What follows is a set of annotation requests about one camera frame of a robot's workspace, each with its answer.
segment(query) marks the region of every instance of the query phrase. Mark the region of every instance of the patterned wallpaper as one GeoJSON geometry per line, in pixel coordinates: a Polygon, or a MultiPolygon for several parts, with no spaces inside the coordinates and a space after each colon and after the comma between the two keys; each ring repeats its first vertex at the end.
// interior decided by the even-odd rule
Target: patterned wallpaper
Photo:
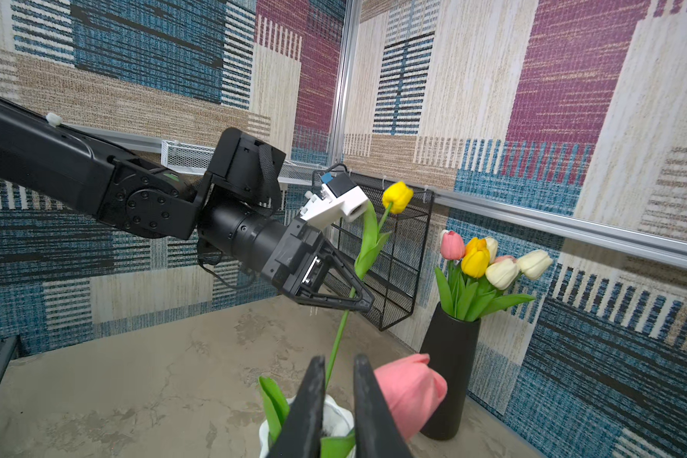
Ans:
{"type": "MultiPolygon", "coordinates": [[[[191,144],[238,127],[325,162],[344,12],[344,0],[0,0],[0,96],[191,144]]],[[[289,221],[305,190],[284,190],[276,216],[289,221]]],[[[0,337],[38,353],[275,294],[224,287],[195,266],[196,241],[115,232],[0,179],[0,337]]],[[[215,270],[247,281],[232,259],[215,270]]]]}
{"type": "MultiPolygon", "coordinates": [[[[365,0],[349,168],[687,241],[687,0],[365,0]]],[[[472,396],[548,456],[687,456],[687,271],[436,208],[555,258],[484,319],[472,396]]]]}

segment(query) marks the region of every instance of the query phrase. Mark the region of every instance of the wire basket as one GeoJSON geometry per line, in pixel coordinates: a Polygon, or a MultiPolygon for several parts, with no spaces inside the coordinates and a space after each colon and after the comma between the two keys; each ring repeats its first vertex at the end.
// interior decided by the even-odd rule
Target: wire basket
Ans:
{"type": "MultiPolygon", "coordinates": [[[[313,173],[313,189],[321,186],[324,171],[313,173]]],[[[382,217],[382,195],[394,182],[351,173],[351,179],[369,197],[377,218],[382,217]]],[[[413,188],[410,205],[399,215],[390,215],[382,232],[392,232],[376,262],[364,277],[364,283],[374,295],[374,305],[365,315],[380,331],[394,326],[412,315],[418,295],[420,270],[430,226],[433,193],[413,188]]],[[[363,225],[360,219],[347,223],[343,219],[331,225],[331,242],[343,258],[353,265],[361,249],[363,225]]],[[[324,283],[338,295],[348,296],[350,286],[335,271],[328,273],[324,283]]]]}

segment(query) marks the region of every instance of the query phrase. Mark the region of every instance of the white tulip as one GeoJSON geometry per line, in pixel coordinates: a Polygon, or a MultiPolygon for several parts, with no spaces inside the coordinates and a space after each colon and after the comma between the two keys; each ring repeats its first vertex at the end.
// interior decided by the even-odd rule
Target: white tulip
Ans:
{"type": "Polygon", "coordinates": [[[519,266],[512,258],[505,258],[495,264],[489,265],[485,270],[486,280],[496,289],[507,289],[512,281],[519,275],[519,266]]]}
{"type": "Polygon", "coordinates": [[[491,255],[491,260],[489,261],[489,264],[493,264],[494,260],[496,259],[496,252],[499,251],[499,243],[496,241],[494,237],[486,237],[484,240],[485,247],[487,250],[489,250],[489,254],[491,255]]]}
{"type": "Polygon", "coordinates": [[[517,259],[516,263],[525,277],[536,280],[552,265],[552,258],[544,250],[535,250],[517,259]]]}

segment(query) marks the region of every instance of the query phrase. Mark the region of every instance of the tulip stem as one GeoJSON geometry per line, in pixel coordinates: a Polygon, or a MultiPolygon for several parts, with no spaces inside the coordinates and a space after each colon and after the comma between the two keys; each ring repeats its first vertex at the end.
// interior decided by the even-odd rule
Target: tulip stem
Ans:
{"type": "Polygon", "coordinates": [[[382,215],[382,219],[379,220],[379,225],[377,226],[377,230],[379,232],[382,231],[382,226],[385,225],[385,221],[387,220],[387,216],[389,216],[389,212],[391,210],[392,210],[392,202],[390,202],[389,205],[387,206],[387,208],[385,208],[385,213],[384,213],[384,215],[382,215]]]}
{"type": "MultiPolygon", "coordinates": [[[[356,296],[356,289],[351,288],[351,292],[348,294],[349,298],[356,296]]],[[[341,323],[339,325],[339,332],[336,333],[336,340],[333,341],[333,348],[331,349],[331,357],[328,359],[328,367],[326,368],[326,386],[324,390],[328,389],[328,381],[331,380],[331,373],[333,372],[333,364],[336,362],[336,354],[339,353],[339,344],[341,342],[341,337],[344,335],[344,328],[346,327],[346,321],[348,320],[348,310],[343,313],[341,317],[341,323]]]]}
{"type": "MultiPolygon", "coordinates": [[[[379,224],[377,226],[377,231],[381,232],[382,231],[382,226],[385,225],[385,221],[387,220],[387,216],[389,216],[390,211],[392,210],[392,202],[390,202],[389,205],[385,208],[384,215],[382,215],[382,219],[379,220],[379,224]]],[[[356,289],[351,288],[351,292],[348,294],[349,298],[353,298],[356,296],[356,289]]],[[[331,357],[328,359],[328,366],[326,367],[326,387],[325,389],[328,389],[328,382],[331,380],[331,373],[333,372],[333,364],[336,362],[336,355],[339,353],[339,344],[341,342],[341,337],[344,335],[344,328],[346,327],[346,321],[348,320],[348,310],[346,310],[343,313],[343,316],[341,317],[341,323],[339,325],[339,332],[336,333],[336,340],[333,341],[333,348],[331,349],[331,357]]]]}

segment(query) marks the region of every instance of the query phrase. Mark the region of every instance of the black vase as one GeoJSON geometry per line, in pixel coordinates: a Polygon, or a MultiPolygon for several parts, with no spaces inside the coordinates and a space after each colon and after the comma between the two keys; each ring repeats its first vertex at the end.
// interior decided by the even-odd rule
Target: black vase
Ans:
{"type": "Polygon", "coordinates": [[[429,366],[448,383],[448,393],[421,430],[431,439],[448,440],[458,433],[480,327],[480,318],[461,321],[445,313],[440,303],[435,307],[420,353],[430,354],[429,366]]]}

